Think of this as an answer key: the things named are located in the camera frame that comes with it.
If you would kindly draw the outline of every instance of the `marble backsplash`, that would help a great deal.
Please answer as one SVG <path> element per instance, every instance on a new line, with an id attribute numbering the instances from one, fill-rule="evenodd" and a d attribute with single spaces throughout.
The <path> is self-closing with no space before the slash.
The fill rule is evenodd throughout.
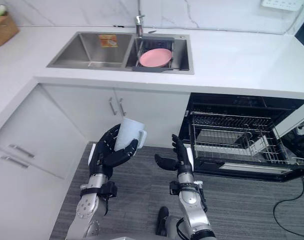
<path id="1" fill-rule="evenodd" d="M 19 26 L 134 26 L 137 0 L 0 0 Z M 144 25 L 282 34 L 304 8 L 291 12 L 261 0 L 141 0 Z"/>

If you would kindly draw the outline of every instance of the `stainless steel sink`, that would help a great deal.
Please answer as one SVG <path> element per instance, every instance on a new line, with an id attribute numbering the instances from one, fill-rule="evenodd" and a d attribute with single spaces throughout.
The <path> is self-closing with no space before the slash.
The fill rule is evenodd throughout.
<path id="1" fill-rule="evenodd" d="M 115 35 L 116 41 L 102 46 L 100 36 Z M 168 48 L 173 53 L 164 67 L 143 67 L 139 57 L 153 48 Z M 77 32 L 48 64 L 49 68 L 96 69 L 112 71 L 163 72 L 193 74 L 188 35 Z"/>

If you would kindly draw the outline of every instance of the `mug handle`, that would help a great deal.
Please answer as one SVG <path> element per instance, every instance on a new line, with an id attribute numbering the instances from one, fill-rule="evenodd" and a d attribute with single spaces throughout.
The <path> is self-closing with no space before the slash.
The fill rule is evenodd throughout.
<path id="1" fill-rule="evenodd" d="M 145 130 L 139 130 L 140 133 L 140 139 L 138 140 L 139 145 L 137 146 L 138 149 L 141 149 L 144 145 L 146 136 L 147 136 L 147 132 Z"/>

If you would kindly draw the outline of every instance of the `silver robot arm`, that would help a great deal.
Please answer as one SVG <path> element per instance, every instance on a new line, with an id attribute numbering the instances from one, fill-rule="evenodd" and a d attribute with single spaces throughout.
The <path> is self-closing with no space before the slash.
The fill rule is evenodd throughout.
<path id="1" fill-rule="evenodd" d="M 178 216 L 167 218 L 167 237 L 183 240 L 185 238 L 187 240 L 215 240 L 215 234 L 205 213 L 207 207 L 203 195 L 203 182 L 194 181 L 193 154 L 190 149 L 185 148 L 176 135 L 172 135 L 172 139 L 178 160 L 155 155 L 155 161 L 162 169 L 177 171 L 178 181 L 170 183 L 170 192 L 172 195 L 178 195 L 183 218 Z"/>
<path id="2" fill-rule="evenodd" d="M 88 184 L 82 185 L 81 190 L 88 188 L 101 188 L 108 178 L 102 173 L 90 176 Z M 77 204 L 76 215 L 72 222 L 66 240 L 79 240 L 99 233 L 99 223 L 106 212 L 106 201 L 96 193 L 82 196 Z"/>
<path id="3" fill-rule="evenodd" d="M 108 199 L 116 197 L 117 187 L 108 181 L 113 168 L 128 161 L 135 153 L 138 141 L 132 140 L 124 149 L 114 151 L 120 124 L 108 130 L 93 144 L 88 160 L 90 179 L 81 185 L 81 200 L 66 240 L 80 240 L 99 234 L 99 224 L 108 211 Z"/>

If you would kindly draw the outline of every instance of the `gray carpet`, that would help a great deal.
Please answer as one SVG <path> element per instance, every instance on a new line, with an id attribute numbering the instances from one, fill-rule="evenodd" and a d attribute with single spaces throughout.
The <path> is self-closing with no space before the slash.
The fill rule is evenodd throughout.
<path id="1" fill-rule="evenodd" d="M 83 154 L 61 211 L 51 240 L 63 240 L 75 216 L 79 186 L 88 182 L 87 160 L 91 145 Z M 109 212 L 101 222 L 103 233 L 154 233 L 158 210 L 166 205 L 170 214 L 180 215 L 178 197 L 169 194 L 169 183 L 176 173 L 160 169 L 154 154 L 175 158 L 168 148 L 143 147 L 127 163 L 116 167 L 111 178 L 118 196 L 109 201 Z M 286 233 L 274 221 L 274 204 L 293 198 L 302 190 L 300 179 L 286 183 L 263 182 L 196 175 L 204 182 L 208 218 L 219 240 L 302 240 Z M 276 217 L 285 227 L 304 234 L 304 195 L 278 206 Z"/>

